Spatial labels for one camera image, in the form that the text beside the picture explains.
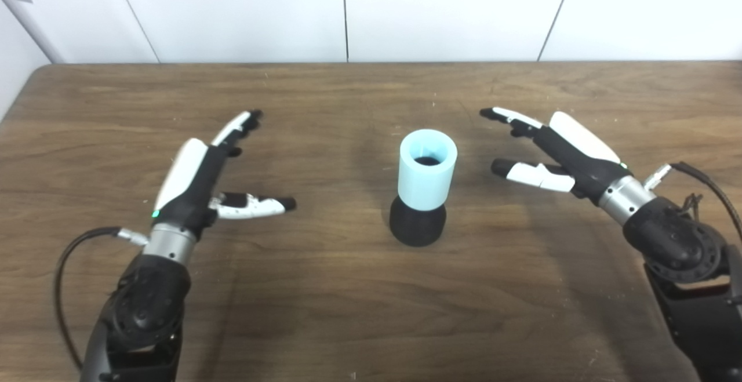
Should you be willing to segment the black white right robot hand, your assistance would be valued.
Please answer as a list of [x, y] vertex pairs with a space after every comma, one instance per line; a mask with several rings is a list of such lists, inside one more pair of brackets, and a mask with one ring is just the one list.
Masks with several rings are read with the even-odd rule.
[[557, 111], [547, 124], [501, 107], [481, 109], [480, 116], [508, 124], [514, 138], [531, 139], [554, 165], [496, 158], [494, 175], [546, 190], [570, 192], [598, 205], [610, 185], [632, 173], [617, 154], [570, 115]]

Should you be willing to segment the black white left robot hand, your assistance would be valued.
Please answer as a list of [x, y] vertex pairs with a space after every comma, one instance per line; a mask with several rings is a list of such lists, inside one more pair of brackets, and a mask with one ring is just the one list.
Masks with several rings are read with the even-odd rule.
[[292, 197], [216, 192], [226, 163], [241, 155], [239, 142], [258, 128], [262, 116], [260, 110], [239, 113], [209, 144], [197, 138], [188, 139], [160, 187], [152, 226], [167, 224], [200, 240], [204, 229], [218, 219], [257, 219], [296, 209], [297, 202]]

